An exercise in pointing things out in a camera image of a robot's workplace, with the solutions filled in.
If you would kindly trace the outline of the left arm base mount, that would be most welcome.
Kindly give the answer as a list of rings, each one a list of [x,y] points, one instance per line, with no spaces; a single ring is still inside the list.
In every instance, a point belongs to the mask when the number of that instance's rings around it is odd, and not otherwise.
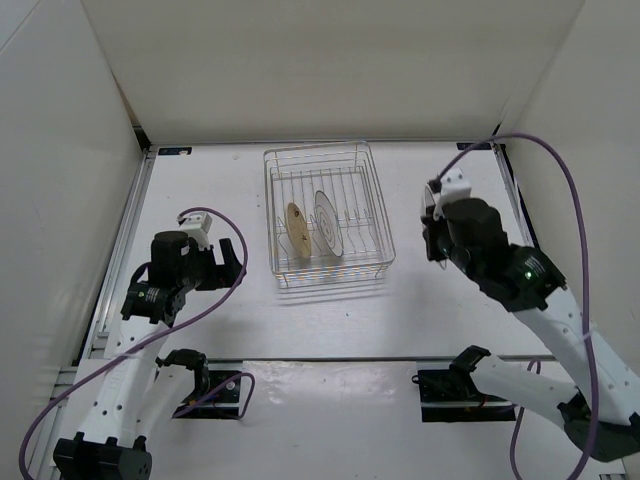
[[[211,370],[204,353],[192,349],[172,350],[166,357],[157,357],[158,369],[170,366],[186,368],[192,373],[193,391],[179,404],[175,418],[240,420],[239,370]]]

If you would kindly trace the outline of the white plate teal rim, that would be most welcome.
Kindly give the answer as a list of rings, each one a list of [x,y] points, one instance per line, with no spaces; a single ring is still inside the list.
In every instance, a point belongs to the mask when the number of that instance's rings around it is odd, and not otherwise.
[[[428,216],[432,216],[433,217],[434,207],[435,207],[434,195],[433,195],[432,191],[430,190],[430,187],[426,186],[425,189],[424,189],[424,194],[423,194],[421,217],[424,216],[424,215],[428,215]],[[440,223],[440,233],[439,233],[439,237],[438,237],[438,246],[439,246],[439,249],[440,249],[440,260],[439,261],[430,261],[430,262],[437,263],[442,270],[445,270],[447,268],[447,261],[448,261],[448,258],[449,258],[448,253],[447,253],[447,245],[448,245],[448,242],[449,242],[449,240],[448,240],[448,229],[447,229],[446,221],[444,220],[444,218],[441,218],[440,220],[437,220],[437,221]]]

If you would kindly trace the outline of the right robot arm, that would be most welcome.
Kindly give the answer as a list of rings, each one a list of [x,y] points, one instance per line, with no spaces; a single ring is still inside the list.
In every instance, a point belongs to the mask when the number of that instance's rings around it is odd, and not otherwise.
[[[451,262],[529,328],[571,378],[539,376],[472,345],[449,366],[452,393],[519,404],[600,462],[638,453],[639,377],[599,333],[583,330],[581,310],[553,262],[538,248],[511,243],[499,212],[479,198],[443,207],[429,201],[421,223],[428,259]]]

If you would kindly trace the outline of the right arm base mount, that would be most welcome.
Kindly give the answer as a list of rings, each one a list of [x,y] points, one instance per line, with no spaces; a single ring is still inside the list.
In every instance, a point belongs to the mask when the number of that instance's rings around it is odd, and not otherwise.
[[[490,352],[472,345],[449,364],[417,367],[411,382],[418,387],[423,423],[514,422],[515,406],[477,389],[470,373]]]

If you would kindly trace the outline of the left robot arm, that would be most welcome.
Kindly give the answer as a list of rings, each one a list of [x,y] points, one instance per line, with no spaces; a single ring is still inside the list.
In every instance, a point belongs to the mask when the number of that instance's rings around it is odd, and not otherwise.
[[[245,265],[232,242],[219,242],[218,263],[205,232],[164,231],[151,243],[151,260],[132,276],[121,309],[114,357],[78,381],[94,379],[98,394],[70,438],[57,441],[53,461],[64,479],[147,479],[153,466],[150,440],[173,414],[185,413],[213,394],[208,360],[192,349],[159,355],[179,329],[176,318],[192,291],[232,292]]]

